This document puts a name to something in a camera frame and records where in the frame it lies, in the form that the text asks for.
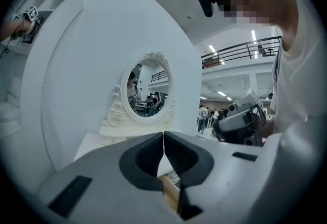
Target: fluorescent light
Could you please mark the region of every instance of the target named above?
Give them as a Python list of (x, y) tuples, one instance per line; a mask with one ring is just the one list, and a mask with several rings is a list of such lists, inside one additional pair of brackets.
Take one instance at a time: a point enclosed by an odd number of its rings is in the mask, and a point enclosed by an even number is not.
[(211, 51), (213, 51), (213, 53), (215, 53), (215, 55), (217, 55), (216, 49), (211, 44), (209, 45), (209, 48)]
[(251, 31), (251, 34), (252, 34), (252, 39), (253, 39), (254, 41), (256, 41), (255, 31), (252, 30), (252, 31)]
[(222, 95), (222, 96), (226, 96), (226, 94), (223, 93), (222, 91), (219, 91), (218, 93), (219, 93), (220, 95)]

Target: carved floral ornament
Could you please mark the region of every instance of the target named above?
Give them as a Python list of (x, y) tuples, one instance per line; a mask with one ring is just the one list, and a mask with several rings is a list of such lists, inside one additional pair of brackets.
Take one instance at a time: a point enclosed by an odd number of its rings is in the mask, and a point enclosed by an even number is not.
[[(140, 117), (130, 108), (127, 100), (127, 92), (125, 90), (126, 87), (122, 87), (122, 85), (127, 85), (127, 80), (132, 68), (146, 59), (156, 60), (164, 67), (169, 78), (169, 97), (167, 99), (167, 103), (158, 114), (151, 117)], [(171, 126), (174, 122), (174, 80), (168, 61), (165, 59), (164, 54), (162, 52), (150, 52), (137, 58), (135, 62), (132, 63), (130, 69), (124, 73), (121, 84), (115, 85), (113, 97), (114, 100), (107, 116), (108, 123), (111, 127), (126, 126), (130, 120), (134, 120), (141, 124), (164, 123), (164, 125), (167, 127)]]

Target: railing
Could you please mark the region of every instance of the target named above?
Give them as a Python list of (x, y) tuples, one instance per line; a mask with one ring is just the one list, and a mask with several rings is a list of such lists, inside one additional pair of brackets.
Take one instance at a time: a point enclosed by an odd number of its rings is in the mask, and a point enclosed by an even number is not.
[(165, 70), (163, 70), (161, 72), (158, 72), (158, 73), (154, 74), (151, 77), (151, 82), (159, 81), (160, 79), (163, 79), (163, 78), (166, 78), (166, 77), (167, 77), (167, 73), (166, 73)]
[(281, 36), (276, 36), (245, 42), (221, 49), (215, 53), (203, 55), (201, 56), (202, 69), (222, 65), (225, 64), (225, 62), (241, 58), (252, 59), (274, 56), (278, 53), (281, 38)]

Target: group of people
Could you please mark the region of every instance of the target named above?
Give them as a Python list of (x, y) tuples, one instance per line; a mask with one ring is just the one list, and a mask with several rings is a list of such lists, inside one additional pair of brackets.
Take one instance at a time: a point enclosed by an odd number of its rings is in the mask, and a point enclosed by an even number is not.
[(198, 132), (203, 134), (204, 128), (208, 127), (208, 121), (211, 118), (211, 125), (215, 123), (217, 120), (222, 120), (227, 118), (228, 109), (221, 109), (217, 111), (217, 109), (209, 109), (209, 107), (204, 108), (203, 105), (200, 105), (199, 109), (199, 123), (198, 123)]
[[(129, 105), (132, 110), (136, 112), (136, 104), (142, 102), (141, 89), (134, 84), (135, 73), (131, 72), (127, 81), (127, 98)], [(146, 114), (147, 117), (153, 116), (158, 109), (161, 107), (161, 101), (159, 98), (159, 92), (155, 92), (154, 94), (150, 93), (145, 101), (147, 103)]]

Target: white t-shirt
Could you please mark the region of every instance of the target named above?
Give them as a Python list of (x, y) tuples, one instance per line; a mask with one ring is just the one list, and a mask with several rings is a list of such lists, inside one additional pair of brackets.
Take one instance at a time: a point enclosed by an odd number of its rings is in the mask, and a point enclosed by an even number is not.
[(217, 111), (215, 111), (215, 113), (214, 113), (214, 119), (218, 119), (218, 112)]
[[(136, 86), (137, 87), (137, 99), (141, 99), (142, 98), (142, 96), (141, 96), (141, 89), (138, 87), (138, 86)], [(130, 98), (133, 94), (135, 94), (136, 93), (136, 91), (135, 91), (135, 85), (133, 85), (133, 87), (131, 88), (131, 89), (128, 89), (127, 88), (127, 98)]]
[(204, 107), (201, 107), (199, 109), (199, 120), (205, 120), (207, 115), (208, 115), (207, 109)]
[(277, 58), (272, 67), (274, 93), (270, 108), (276, 112), (273, 133), (283, 132), (307, 116), (327, 114), (326, 33), (312, 2), (296, 2), (299, 22), (295, 40), (287, 52), (281, 44), (277, 72)]

